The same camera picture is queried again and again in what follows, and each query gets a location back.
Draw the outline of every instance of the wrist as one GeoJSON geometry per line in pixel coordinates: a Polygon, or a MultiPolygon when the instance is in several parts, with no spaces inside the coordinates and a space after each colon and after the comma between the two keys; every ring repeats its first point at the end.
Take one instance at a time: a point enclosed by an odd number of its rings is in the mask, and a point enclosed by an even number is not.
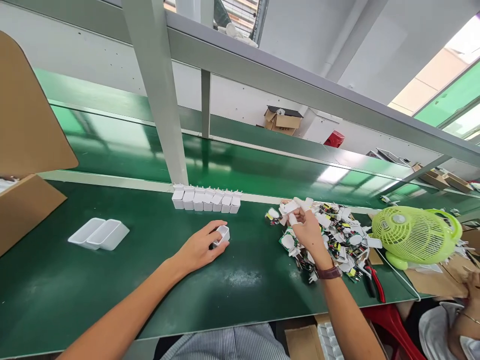
{"type": "Polygon", "coordinates": [[[157,268],[157,271],[160,271],[161,268],[165,268],[168,271],[168,274],[170,274],[171,278],[176,280],[176,282],[179,282],[192,272],[175,255],[166,259],[157,268]]]}
{"type": "Polygon", "coordinates": [[[334,266],[334,262],[325,248],[324,244],[313,245],[311,249],[307,249],[313,260],[315,260],[315,265],[319,270],[329,270],[334,266]]]}

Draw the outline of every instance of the bracelet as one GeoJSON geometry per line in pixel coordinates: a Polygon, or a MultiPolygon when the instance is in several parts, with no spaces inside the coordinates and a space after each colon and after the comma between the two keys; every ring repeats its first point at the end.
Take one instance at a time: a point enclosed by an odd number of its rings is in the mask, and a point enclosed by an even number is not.
{"type": "Polygon", "coordinates": [[[478,325],[480,325],[480,321],[478,320],[475,320],[473,317],[471,316],[468,316],[466,313],[462,312],[461,313],[462,315],[465,315],[467,318],[469,318],[470,320],[472,320],[473,322],[477,323],[478,325]]]}

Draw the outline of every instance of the left hand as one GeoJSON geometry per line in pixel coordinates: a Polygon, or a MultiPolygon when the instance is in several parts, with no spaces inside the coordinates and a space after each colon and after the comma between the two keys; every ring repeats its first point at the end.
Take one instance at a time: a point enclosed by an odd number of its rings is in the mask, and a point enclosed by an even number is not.
{"type": "Polygon", "coordinates": [[[225,251],[229,245],[228,241],[222,241],[219,246],[212,250],[209,249],[211,243],[222,238],[218,231],[213,231],[220,225],[227,225],[227,222],[223,220],[210,221],[205,227],[190,236],[181,249],[171,258],[185,271],[185,274],[210,264],[225,251]]]}

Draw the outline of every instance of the green fan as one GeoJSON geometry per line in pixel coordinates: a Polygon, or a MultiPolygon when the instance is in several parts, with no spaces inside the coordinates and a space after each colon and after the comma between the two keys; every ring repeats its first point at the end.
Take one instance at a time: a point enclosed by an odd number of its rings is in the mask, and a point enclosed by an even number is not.
{"type": "Polygon", "coordinates": [[[446,260],[462,236],[462,226],[449,213],[409,206],[383,209],[373,218],[371,229],[387,250],[388,261],[400,270],[407,269],[408,262],[435,264],[446,260]],[[436,214],[447,218],[453,229],[436,214]]]}

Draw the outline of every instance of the red chair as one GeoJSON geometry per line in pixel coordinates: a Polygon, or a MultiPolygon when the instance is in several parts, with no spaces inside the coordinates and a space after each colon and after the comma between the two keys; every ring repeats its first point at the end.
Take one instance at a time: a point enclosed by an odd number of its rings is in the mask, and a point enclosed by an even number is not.
{"type": "MultiPolygon", "coordinates": [[[[370,319],[372,323],[387,330],[390,335],[395,338],[397,344],[403,348],[404,355],[410,360],[426,360],[407,334],[402,319],[400,318],[399,311],[395,305],[387,304],[365,307],[361,309],[361,312],[365,318],[370,319]]],[[[394,349],[392,359],[399,359],[400,347],[395,344],[389,345],[394,349]]]]}
{"type": "Polygon", "coordinates": [[[328,139],[323,143],[323,145],[328,145],[333,148],[339,148],[340,145],[342,145],[342,143],[344,142],[344,140],[345,136],[334,130],[328,137],[328,139]]]}

